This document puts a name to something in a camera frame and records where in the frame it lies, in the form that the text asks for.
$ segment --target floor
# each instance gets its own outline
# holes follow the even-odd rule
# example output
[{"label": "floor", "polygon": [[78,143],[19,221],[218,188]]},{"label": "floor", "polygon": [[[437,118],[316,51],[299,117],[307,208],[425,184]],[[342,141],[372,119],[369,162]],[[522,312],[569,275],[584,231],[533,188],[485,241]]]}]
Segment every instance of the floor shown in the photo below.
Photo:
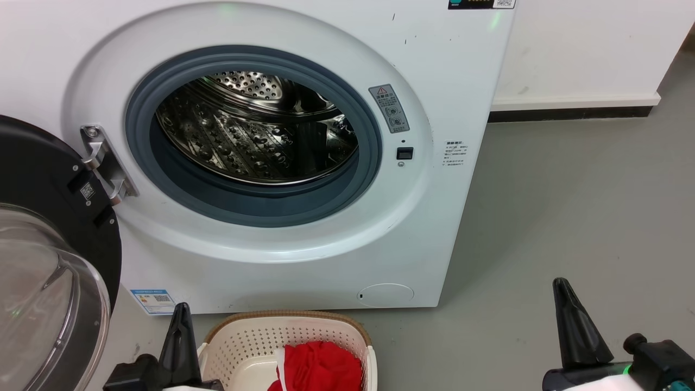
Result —
[{"label": "floor", "polygon": [[[539,390],[560,366],[557,276],[616,358],[635,332],[695,354],[695,54],[660,93],[648,118],[488,126],[440,306],[342,311],[374,341],[380,390]],[[197,341],[222,318],[195,317]],[[90,390],[158,356],[167,324],[119,301]]]}]

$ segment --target door hinge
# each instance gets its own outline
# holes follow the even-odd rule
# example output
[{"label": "door hinge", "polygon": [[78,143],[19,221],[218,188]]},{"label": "door hinge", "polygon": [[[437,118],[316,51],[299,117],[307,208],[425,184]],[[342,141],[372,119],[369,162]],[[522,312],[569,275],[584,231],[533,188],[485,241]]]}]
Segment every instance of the door hinge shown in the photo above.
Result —
[{"label": "door hinge", "polygon": [[112,205],[118,205],[123,198],[137,196],[138,190],[128,173],[123,169],[115,151],[111,147],[106,132],[99,125],[85,125],[80,128],[80,137],[90,156],[82,162],[97,174]]}]

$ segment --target basket rim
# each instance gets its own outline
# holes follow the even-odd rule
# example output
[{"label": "basket rim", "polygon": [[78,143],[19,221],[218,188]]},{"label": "basket rim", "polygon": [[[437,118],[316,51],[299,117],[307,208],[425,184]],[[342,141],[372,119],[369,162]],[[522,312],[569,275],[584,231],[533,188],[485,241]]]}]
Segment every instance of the basket rim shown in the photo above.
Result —
[{"label": "basket rim", "polygon": [[372,346],[372,339],[369,338],[369,334],[367,333],[367,330],[364,329],[364,327],[356,320],[353,318],[342,315],[342,314],[334,314],[333,312],[324,312],[324,311],[304,311],[304,310],[268,310],[268,311],[254,311],[254,312],[241,312],[239,314],[234,314],[231,315],[227,318],[225,318],[223,321],[221,321],[217,326],[213,327],[212,330],[208,333],[208,335],[205,337],[205,343],[209,344],[212,342],[213,338],[217,333],[222,330],[226,325],[230,324],[231,322],[234,321],[240,321],[244,319],[253,319],[253,318],[273,318],[273,317],[304,317],[304,318],[319,318],[319,319],[328,319],[328,320],[334,320],[334,321],[342,321],[344,323],[347,323],[357,329],[359,334],[362,336],[362,339],[364,340],[364,343],[367,346]]}]

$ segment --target red cloth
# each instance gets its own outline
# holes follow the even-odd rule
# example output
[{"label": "red cloth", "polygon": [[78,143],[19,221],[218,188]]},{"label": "red cloth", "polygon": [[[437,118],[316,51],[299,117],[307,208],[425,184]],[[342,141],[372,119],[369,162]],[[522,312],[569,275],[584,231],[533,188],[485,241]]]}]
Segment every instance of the red cloth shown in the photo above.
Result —
[{"label": "red cloth", "polygon": [[[362,364],[333,342],[285,346],[287,391],[360,391]],[[283,391],[276,380],[268,391]]]}]

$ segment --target white plastic basket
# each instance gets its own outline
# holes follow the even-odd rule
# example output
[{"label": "white plastic basket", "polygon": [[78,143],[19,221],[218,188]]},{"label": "white plastic basket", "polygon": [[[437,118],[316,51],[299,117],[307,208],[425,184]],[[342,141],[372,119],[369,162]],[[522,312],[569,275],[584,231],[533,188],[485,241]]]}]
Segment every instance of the white plastic basket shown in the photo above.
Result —
[{"label": "white plastic basket", "polygon": [[377,358],[369,335],[355,320],[318,311],[261,311],[232,315],[198,348],[203,380],[225,391],[267,391],[277,380],[274,351],[285,345],[330,341],[362,362],[362,391],[377,390]]}]

